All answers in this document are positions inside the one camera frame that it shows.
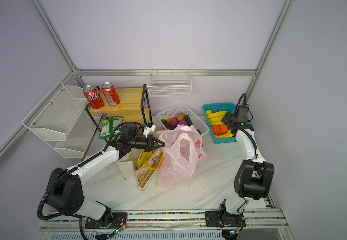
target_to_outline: red coca-cola can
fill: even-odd
[[[97,88],[93,85],[87,85],[83,88],[84,96],[91,104],[93,109],[99,109],[104,106],[103,99],[100,97]]]
[[[120,103],[120,98],[116,92],[115,85],[110,82],[103,83],[102,90],[109,105],[115,106]]]

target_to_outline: orange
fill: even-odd
[[[221,133],[220,127],[218,125],[214,125],[211,128],[212,128],[213,134],[219,135]]]
[[[227,125],[225,125],[225,124],[221,124],[220,126],[220,132],[221,133],[226,133],[226,132],[228,132],[228,127],[227,127]]]

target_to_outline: white plastic basket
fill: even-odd
[[[171,68],[171,70],[152,69],[158,66]],[[191,66],[151,65],[148,94],[151,97],[190,96],[192,94]]]
[[[160,124],[167,129],[164,124],[161,122],[161,119],[168,119],[177,116],[179,113],[184,113],[188,115],[197,130],[200,131],[200,135],[203,137],[207,132],[209,132],[209,127],[207,124],[196,114],[194,113],[185,103],[176,104],[170,108],[167,108],[156,114],[156,117]]]

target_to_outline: banana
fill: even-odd
[[[228,132],[224,133],[223,135],[214,135],[215,138],[228,138],[228,137],[233,137],[233,134],[231,133],[230,130]]]
[[[215,118],[215,117],[219,117],[219,116],[224,116],[225,113],[227,113],[227,111],[220,111],[220,112],[217,112],[217,113],[208,114],[207,117],[208,117],[208,119]]]
[[[222,121],[209,122],[211,126],[224,124]]]
[[[209,122],[216,122],[216,121],[221,121],[223,119],[223,116],[219,116],[219,117],[215,117],[215,118],[209,118],[208,121]]]

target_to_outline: blue plastic basket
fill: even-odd
[[[205,113],[205,111],[207,110],[211,110],[213,113],[219,112],[219,111],[228,111],[230,113],[234,113],[235,112],[235,104],[234,103],[212,103],[212,104],[205,104],[203,106],[203,111],[204,111],[204,115],[207,116],[207,114]],[[234,137],[229,137],[229,138],[215,138],[213,135],[213,131],[211,129],[211,125],[209,124],[208,118],[205,117],[207,119],[207,124],[209,127],[209,132],[211,133],[212,139],[214,143],[225,143],[225,142],[236,142],[236,138]]]

